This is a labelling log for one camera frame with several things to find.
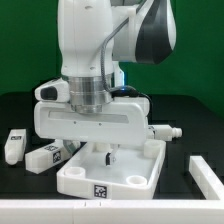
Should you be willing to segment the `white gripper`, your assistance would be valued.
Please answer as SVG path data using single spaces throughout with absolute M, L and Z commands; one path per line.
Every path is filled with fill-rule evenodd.
M 101 113 L 80 114 L 68 103 L 38 102 L 35 131 L 41 138 L 141 146 L 147 139 L 150 106 L 147 99 L 114 99 Z M 112 165 L 118 145 L 106 154 Z

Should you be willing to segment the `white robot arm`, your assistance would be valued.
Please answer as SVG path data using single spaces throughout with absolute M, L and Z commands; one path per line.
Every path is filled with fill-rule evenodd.
M 61 77 L 35 89 L 35 131 L 42 138 L 140 146 L 152 101 L 120 80 L 123 61 L 159 64 L 173 51 L 170 0 L 59 0 Z

